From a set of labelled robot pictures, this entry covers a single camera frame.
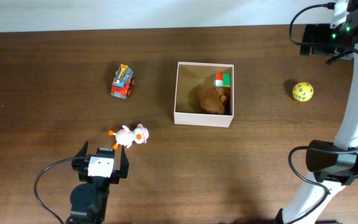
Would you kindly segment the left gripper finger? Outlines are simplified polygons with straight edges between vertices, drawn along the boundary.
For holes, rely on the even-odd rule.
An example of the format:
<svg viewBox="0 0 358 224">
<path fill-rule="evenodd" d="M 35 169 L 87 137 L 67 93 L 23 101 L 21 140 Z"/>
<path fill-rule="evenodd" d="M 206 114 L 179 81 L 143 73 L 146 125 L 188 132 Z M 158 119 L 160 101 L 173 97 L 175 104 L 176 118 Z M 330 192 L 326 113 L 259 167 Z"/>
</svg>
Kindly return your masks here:
<svg viewBox="0 0 358 224">
<path fill-rule="evenodd" d="M 79 150 L 79 152 L 76 154 L 75 157 L 86 157 L 87 149 L 88 149 L 88 141 L 84 143 L 83 147 Z"/>
<path fill-rule="evenodd" d="M 129 170 L 129 161 L 126 156 L 125 147 L 121 148 L 120 172 L 127 172 Z"/>
</svg>

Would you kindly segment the white pink toy duck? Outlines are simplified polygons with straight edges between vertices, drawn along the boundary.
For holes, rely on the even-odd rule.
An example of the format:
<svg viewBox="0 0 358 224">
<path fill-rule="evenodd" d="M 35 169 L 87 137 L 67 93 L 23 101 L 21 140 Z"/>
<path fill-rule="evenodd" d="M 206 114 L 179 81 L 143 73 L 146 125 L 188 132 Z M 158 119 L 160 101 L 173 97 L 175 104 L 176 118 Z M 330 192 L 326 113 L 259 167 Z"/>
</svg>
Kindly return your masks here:
<svg viewBox="0 0 358 224">
<path fill-rule="evenodd" d="M 122 128 L 118 132 L 109 130 L 108 135 L 115 137 L 116 143 L 113 145 L 113 149 L 118 149 L 119 146 L 130 148 L 133 142 L 136 144 L 146 144 L 150 136 L 149 130 L 142 124 L 138 124 L 134 130 L 130 130 L 127 126 L 122 125 Z"/>
</svg>

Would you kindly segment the colourful puzzle cube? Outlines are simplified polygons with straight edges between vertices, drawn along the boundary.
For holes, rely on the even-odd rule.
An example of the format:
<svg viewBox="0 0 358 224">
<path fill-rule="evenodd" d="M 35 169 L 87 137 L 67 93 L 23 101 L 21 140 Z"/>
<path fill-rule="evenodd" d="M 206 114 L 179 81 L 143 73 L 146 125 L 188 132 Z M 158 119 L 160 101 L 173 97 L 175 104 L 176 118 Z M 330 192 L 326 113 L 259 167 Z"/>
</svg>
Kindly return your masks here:
<svg viewBox="0 0 358 224">
<path fill-rule="evenodd" d="M 230 87 L 231 86 L 231 74 L 230 73 L 216 73 L 214 76 L 214 86 Z"/>
</svg>

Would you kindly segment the pink cardboard box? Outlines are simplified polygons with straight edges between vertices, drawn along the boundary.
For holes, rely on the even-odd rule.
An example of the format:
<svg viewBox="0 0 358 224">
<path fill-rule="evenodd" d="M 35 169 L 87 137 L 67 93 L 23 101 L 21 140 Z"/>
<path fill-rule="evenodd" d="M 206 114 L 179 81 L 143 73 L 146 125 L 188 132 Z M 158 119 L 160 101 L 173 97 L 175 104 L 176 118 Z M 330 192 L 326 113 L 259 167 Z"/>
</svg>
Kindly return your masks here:
<svg viewBox="0 0 358 224">
<path fill-rule="evenodd" d="M 216 73 L 230 74 L 230 97 L 222 115 L 201 108 L 202 97 L 214 86 Z M 229 127 L 234 117 L 234 65 L 178 62 L 173 116 L 175 124 Z"/>
</svg>

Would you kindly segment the brown plush toy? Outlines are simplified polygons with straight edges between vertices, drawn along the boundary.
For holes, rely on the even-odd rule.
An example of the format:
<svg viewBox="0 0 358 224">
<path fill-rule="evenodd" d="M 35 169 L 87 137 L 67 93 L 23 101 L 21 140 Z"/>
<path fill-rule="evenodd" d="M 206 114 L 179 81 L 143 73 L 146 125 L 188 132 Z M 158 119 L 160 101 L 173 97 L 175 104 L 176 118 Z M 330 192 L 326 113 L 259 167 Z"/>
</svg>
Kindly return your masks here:
<svg viewBox="0 0 358 224">
<path fill-rule="evenodd" d="M 201 98 L 201 108 L 209 114 L 226 113 L 226 106 L 231 98 L 229 87 L 214 87 L 207 89 Z"/>
</svg>

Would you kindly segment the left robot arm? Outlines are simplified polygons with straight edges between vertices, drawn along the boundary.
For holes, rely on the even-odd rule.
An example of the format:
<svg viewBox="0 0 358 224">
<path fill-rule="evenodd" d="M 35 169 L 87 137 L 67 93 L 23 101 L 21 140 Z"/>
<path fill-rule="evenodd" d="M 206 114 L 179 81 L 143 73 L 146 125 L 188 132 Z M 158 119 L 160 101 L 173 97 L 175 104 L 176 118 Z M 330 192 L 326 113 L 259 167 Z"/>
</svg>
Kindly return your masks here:
<svg viewBox="0 0 358 224">
<path fill-rule="evenodd" d="M 109 186 L 127 178 L 129 171 L 124 147 L 121 147 L 118 170 L 114 169 L 115 149 L 99 147 L 95 155 L 87 155 L 87 149 L 88 142 L 85 142 L 71 162 L 81 184 L 70 194 L 71 211 L 65 221 L 69 224 L 102 223 L 105 220 Z"/>
</svg>

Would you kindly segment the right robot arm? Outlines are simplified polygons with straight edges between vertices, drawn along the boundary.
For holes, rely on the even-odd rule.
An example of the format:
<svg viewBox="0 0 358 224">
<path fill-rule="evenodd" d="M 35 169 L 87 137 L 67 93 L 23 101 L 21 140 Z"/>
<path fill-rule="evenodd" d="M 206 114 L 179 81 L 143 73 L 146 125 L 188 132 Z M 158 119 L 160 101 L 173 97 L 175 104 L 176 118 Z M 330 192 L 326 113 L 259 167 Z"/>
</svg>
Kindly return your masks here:
<svg viewBox="0 0 358 224">
<path fill-rule="evenodd" d="M 308 24 L 301 41 L 302 55 L 328 55 L 328 64 L 346 58 L 354 62 L 351 89 L 341 127 L 333 142 L 313 140 L 289 152 L 306 152 L 307 176 L 295 198 L 279 210 L 275 223 L 316 223 L 329 201 L 358 179 L 358 1 L 322 5 L 334 12 L 329 24 Z"/>
</svg>

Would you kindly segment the yellow lettered ball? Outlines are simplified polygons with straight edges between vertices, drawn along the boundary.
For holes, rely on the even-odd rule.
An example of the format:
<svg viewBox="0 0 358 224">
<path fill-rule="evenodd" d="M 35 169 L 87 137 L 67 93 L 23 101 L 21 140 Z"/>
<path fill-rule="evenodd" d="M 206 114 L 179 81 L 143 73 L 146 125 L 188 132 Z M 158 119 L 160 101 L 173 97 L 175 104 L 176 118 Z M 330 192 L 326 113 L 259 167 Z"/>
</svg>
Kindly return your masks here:
<svg viewBox="0 0 358 224">
<path fill-rule="evenodd" d="M 306 102 L 312 99 L 314 89 L 311 84 L 307 82 L 299 82 L 292 89 L 293 98 L 299 102 Z"/>
</svg>

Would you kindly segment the red toy fire truck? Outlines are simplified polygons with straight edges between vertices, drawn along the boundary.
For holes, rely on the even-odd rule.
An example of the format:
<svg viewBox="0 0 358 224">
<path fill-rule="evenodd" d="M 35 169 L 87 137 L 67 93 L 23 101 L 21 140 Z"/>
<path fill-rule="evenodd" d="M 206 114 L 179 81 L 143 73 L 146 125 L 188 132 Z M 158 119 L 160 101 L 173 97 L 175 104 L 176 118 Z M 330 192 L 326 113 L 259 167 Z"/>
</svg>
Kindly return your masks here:
<svg viewBox="0 0 358 224">
<path fill-rule="evenodd" d="M 128 65 L 120 64 L 112 81 L 111 95 L 121 99 L 128 98 L 134 83 L 135 79 L 132 69 Z"/>
</svg>

